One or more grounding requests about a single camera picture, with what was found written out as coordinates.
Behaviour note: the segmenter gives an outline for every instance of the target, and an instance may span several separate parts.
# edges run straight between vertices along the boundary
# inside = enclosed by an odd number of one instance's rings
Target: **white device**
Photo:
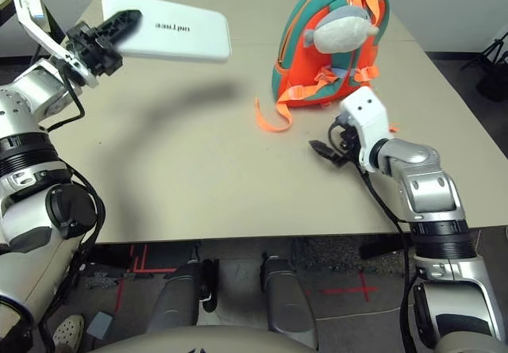
[[[143,15],[138,30],[117,47],[123,56],[224,63],[231,53],[222,13],[163,0],[102,0],[104,19],[121,10]]]
[[[360,155],[358,160],[366,171],[376,172],[371,165],[369,153],[381,139],[393,139],[388,123],[387,109],[370,87],[364,86],[341,102],[339,120],[358,131]]]

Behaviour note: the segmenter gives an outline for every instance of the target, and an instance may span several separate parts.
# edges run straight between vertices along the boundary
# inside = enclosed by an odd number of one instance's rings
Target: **person's foot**
[[[62,321],[53,333],[55,352],[77,353],[84,329],[85,319],[81,315],[70,315]]]

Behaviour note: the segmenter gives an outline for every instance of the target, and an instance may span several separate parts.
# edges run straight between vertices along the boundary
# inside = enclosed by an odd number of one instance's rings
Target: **robotic arm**
[[[416,249],[415,269],[422,279],[414,288],[421,341],[435,348],[442,337],[458,331],[505,341],[485,263],[475,252],[456,186],[441,169],[437,151],[395,139],[385,107],[368,87],[341,103],[336,124],[344,128],[341,147],[349,159],[362,171],[379,172],[398,183]]]
[[[27,33],[51,54],[0,86],[0,232],[10,246],[0,255],[0,340],[19,348],[23,340],[31,343],[31,329],[70,287],[105,216],[86,179],[72,180],[78,173],[59,158],[48,131],[83,117],[81,86],[97,86],[97,76],[121,66],[114,45],[136,28],[141,14],[119,12],[97,28],[79,23],[64,48],[35,22],[44,21],[38,0],[14,4]],[[72,101],[79,116],[39,126]]]

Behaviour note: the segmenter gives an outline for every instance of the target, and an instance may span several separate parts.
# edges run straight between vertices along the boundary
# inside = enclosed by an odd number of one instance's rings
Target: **white tablet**
[[[117,46],[123,56],[219,63],[229,58],[222,13],[163,0],[102,0],[104,19],[121,10],[143,15],[138,30]]]

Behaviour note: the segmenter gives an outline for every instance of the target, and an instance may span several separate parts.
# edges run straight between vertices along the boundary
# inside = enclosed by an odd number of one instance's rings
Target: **red tape marking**
[[[124,292],[124,279],[123,278],[120,278],[120,284],[118,285],[118,290],[117,290],[117,302],[114,306],[114,313],[116,314],[118,312],[118,310],[120,309],[120,305],[121,305],[121,295],[123,294]]]
[[[360,280],[362,282],[362,289],[363,289],[363,292],[364,292],[365,301],[368,303],[368,291],[365,290],[365,289],[367,289],[367,284],[365,282],[364,272],[363,271],[359,271],[358,275],[360,276]]]
[[[144,270],[144,263],[146,262],[146,253],[148,251],[148,246],[145,244],[143,247],[143,258],[141,258],[141,270]]]
[[[379,290],[378,287],[349,287],[349,288],[330,288],[327,290],[320,290],[319,292],[324,295],[338,295],[338,294],[357,294],[359,292],[375,292]]]

